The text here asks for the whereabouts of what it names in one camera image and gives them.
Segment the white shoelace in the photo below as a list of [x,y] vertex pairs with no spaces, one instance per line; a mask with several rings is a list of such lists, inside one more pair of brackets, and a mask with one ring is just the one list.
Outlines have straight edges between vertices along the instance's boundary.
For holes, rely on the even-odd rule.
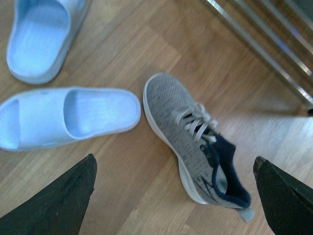
[[[194,106],[190,106],[186,110],[178,112],[175,123],[178,125],[182,119],[185,119],[187,124],[184,126],[185,131],[189,131],[191,136],[194,136],[194,141],[198,142],[201,138],[209,141],[209,143],[215,143],[216,138],[214,136],[214,130],[217,125],[217,121],[212,120],[209,113],[206,112],[205,107],[201,103],[195,103]],[[204,134],[207,128],[212,131]]]

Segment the light blue slipper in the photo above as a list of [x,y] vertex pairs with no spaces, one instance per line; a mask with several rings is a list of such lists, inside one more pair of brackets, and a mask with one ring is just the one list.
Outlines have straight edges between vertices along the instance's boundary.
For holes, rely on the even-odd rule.
[[48,88],[19,93],[0,105],[0,148],[57,147],[134,128],[138,98],[110,88]]
[[29,84],[52,80],[60,71],[91,0],[15,0],[7,48],[11,73]]

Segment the hardwood floor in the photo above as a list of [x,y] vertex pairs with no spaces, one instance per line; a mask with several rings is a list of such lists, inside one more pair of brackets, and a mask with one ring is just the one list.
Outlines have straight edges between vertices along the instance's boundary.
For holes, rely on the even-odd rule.
[[[218,2],[288,65],[233,3]],[[14,1],[0,1],[0,103],[29,89],[65,86],[124,88],[142,103],[148,78],[170,73],[236,144],[234,164],[256,215],[245,223],[234,210],[193,202],[180,182],[176,156],[142,110],[139,124],[126,133],[46,150],[0,150],[0,217],[88,153],[98,171],[80,235],[271,235],[252,172],[259,155],[313,187],[313,118],[205,1],[93,0],[61,72],[39,86],[15,79],[6,65],[13,16]],[[312,68],[312,57],[307,60]]]

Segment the sneaker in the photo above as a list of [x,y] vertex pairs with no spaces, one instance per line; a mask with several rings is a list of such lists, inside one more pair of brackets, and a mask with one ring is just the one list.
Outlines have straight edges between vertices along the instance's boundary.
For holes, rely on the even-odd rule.
[[237,209],[249,221],[254,212],[233,166],[236,147],[215,131],[217,122],[203,104],[195,102],[176,78],[158,73],[145,85],[143,107],[152,130],[176,154],[191,199]]

